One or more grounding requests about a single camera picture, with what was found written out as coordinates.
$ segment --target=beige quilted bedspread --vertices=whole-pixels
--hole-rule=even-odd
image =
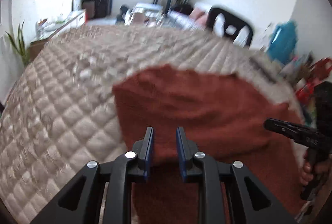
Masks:
[[[88,161],[112,161],[126,150],[112,85],[165,63],[237,72],[271,102],[289,102],[298,110],[287,84],[267,82],[250,65],[247,51],[209,32],[72,29],[26,68],[0,121],[0,197],[19,224],[29,223]]]

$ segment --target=human hand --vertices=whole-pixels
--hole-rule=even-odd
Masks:
[[[319,162],[315,165],[314,172],[316,174],[323,174],[327,173],[330,170],[331,167],[331,159],[327,159],[325,161]],[[303,167],[300,171],[300,182],[302,185],[308,185],[308,183],[313,180],[313,174],[312,174],[312,166],[309,164],[309,162],[305,162],[303,164]]]

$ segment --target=metal pivot bolt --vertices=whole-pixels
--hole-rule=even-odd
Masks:
[[[89,161],[88,164],[87,164],[87,166],[89,168],[95,168],[97,165],[98,165],[98,163],[96,161],[94,161],[94,160]]]
[[[133,151],[128,151],[126,154],[125,154],[125,157],[127,159],[133,159],[134,157],[136,157],[136,153],[133,152]]]
[[[196,152],[195,157],[199,159],[203,159],[205,157],[205,153],[203,152]]]
[[[241,161],[234,161],[234,163],[233,163],[233,166],[235,167],[235,168],[242,168],[243,167],[243,163],[241,162]]]

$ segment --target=diamond quilted pattern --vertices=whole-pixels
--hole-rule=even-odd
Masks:
[[[12,90],[0,119],[0,197],[28,224],[83,165],[126,150],[112,85],[152,65],[237,72],[274,103],[298,104],[243,49],[204,31],[82,27],[52,39]]]

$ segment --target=floor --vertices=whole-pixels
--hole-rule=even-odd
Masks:
[[[92,19],[86,22],[87,26],[115,25],[117,19],[111,17]]]

